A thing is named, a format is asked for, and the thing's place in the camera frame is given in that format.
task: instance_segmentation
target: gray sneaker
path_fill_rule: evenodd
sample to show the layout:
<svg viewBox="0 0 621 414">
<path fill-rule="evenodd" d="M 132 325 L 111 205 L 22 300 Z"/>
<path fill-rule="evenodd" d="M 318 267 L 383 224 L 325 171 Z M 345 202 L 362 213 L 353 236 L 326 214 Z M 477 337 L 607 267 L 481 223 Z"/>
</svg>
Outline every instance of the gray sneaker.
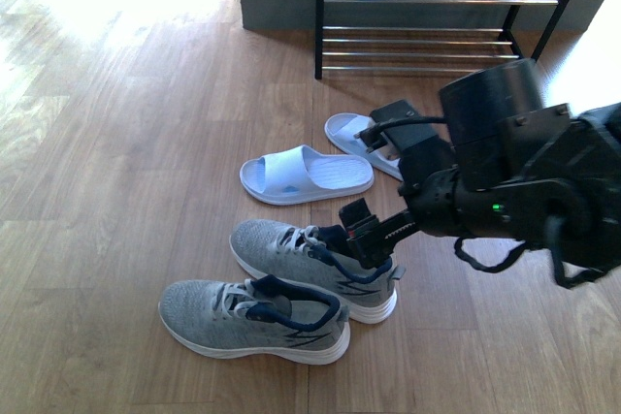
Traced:
<svg viewBox="0 0 621 414">
<path fill-rule="evenodd" d="M 348 309 L 338 299 L 274 276 L 173 283 L 162 295 L 159 314 L 178 342 L 211 358 L 266 353 L 323 365 L 349 345 Z"/>
<path fill-rule="evenodd" d="M 394 280 L 403 267 L 389 259 L 365 270 L 350 254 L 347 233 L 340 225 L 297 228 L 273 220 L 247 220 L 229 239 L 240 265 L 255 278 L 273 274 L 289 283 L 310 286 L 336 296 L 349 307 L 352 319 L 381 322 L 397 303 Z"/>
</svg>

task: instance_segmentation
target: metal shoe rack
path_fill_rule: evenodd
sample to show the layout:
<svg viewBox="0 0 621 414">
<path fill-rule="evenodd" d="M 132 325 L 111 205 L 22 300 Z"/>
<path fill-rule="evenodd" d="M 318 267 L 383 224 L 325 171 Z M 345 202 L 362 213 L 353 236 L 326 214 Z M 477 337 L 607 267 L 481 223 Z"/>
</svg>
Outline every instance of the metal shoe rack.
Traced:
<svg viewBox="0 0 621 414">
<path fill-rule="evenodd" d="M 324 71 L 391 72 L 463 75 L 485 67 L 485 63 L 523 58 L 511 31 L 523 8 L 552 6 L 553 12 L 539 37 L 531 57 L 539 58 L 570 0 L 316 0 L 315 78 Z M 390 27 L 369 24 L 326 22 L 326 6 L 331 11 L 360 5 L 408 5 L 416 16 L 420 6 L 505 7 L 507 15 L 498 28 Z"/>
</svg>

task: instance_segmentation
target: slipper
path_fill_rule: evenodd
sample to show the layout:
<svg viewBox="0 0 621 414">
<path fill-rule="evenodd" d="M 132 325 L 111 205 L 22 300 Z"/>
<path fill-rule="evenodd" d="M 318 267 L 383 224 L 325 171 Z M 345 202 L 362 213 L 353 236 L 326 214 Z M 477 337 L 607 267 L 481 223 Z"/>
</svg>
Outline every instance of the slipper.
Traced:
<svg viewBox="0 0 621 414">
<path fill-rule="evenodd" d="M 276 206 L 362 193 L 374 181 L 373 168 L 355 155 L 324 155 L 307 145 L 258 159 L 240 169 L 245 190 Z"/>
<path fill-rule="evenodd" d="M 369 126 L 371 119 L 357 113 L 337 113 L 326 121 L 324 131 L 333 145 L 347 154 L 357 155 L 369 161 L 375 168 L 403 181 L 399 172 L 399 159 L 388 160 L 379 151 L 367 152 L 365 144 L 353 137 Z"/>
</svg>

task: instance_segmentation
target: wooden floor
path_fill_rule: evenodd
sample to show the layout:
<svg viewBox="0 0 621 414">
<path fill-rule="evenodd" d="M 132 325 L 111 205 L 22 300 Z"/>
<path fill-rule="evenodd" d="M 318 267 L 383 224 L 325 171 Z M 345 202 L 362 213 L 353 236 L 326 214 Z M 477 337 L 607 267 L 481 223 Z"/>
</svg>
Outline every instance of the wooden floor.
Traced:
<svg viewBox="0 0 621 414">
<path fill-rule="evenodd" d="M 546 51 L 549 99 L 621 101 L 618 55 L 605 59 L 618 45 L 593 36 Z M 596 58 L 576 65 L 585 48 Z M 355 199 L 260 204 L 245 160 L 338 153 L 323 124 L 341 111 L 405 98 L 439 114 L 450 79 L 315 81 L 312 34 L 246 31 L 239 0 L 0 0 L 0 67 L 2 414 L 621 412 L 621 272 L 564 291 L 544 252 L 490 276 L 452 239 L 401 242 L 394 314 L 352 323 L 329 366 L 210 360 L 160 323 L 169 283 L 246 278 L 228 246 L 238 222 L 328 225 Z M 397 186 L 377 173 L 365 193 L 380 218 L 404 208 Z M 492 263 L 510 245 L 471 251 Z"/>
</svg>

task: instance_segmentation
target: robotic arm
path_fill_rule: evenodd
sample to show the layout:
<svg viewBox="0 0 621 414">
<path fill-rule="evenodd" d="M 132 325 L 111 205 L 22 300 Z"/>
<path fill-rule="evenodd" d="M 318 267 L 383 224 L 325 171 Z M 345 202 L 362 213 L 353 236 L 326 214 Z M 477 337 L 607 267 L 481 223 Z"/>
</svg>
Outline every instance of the robotic arm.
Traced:
<svg viewBox="0 0 621 414">
<path fill-rule="evenodd" d="M 570 117 L 544 108 L 534 62 L 519 60 L 469 75 L 440 91 L 444 117 L 424 118 L 406 101 L 371 113 L 360 139 L 400 158 L 407 208 L 384 221 L 364 199 L 339 212 L 349 247 L 369 269 L 397 242 L 422 231 L 456 237 L 455 253 L 496 273 L 526 250 L 549 249 L 555 281 L 594 281 L 621 265 L 621 103 Z M 445 123 L 452 146 L 431 123 Z M 486 267 L 465 239 L 522 241 Z M 583 271 L 567 277 L 564 264 Z"/>
</svg>

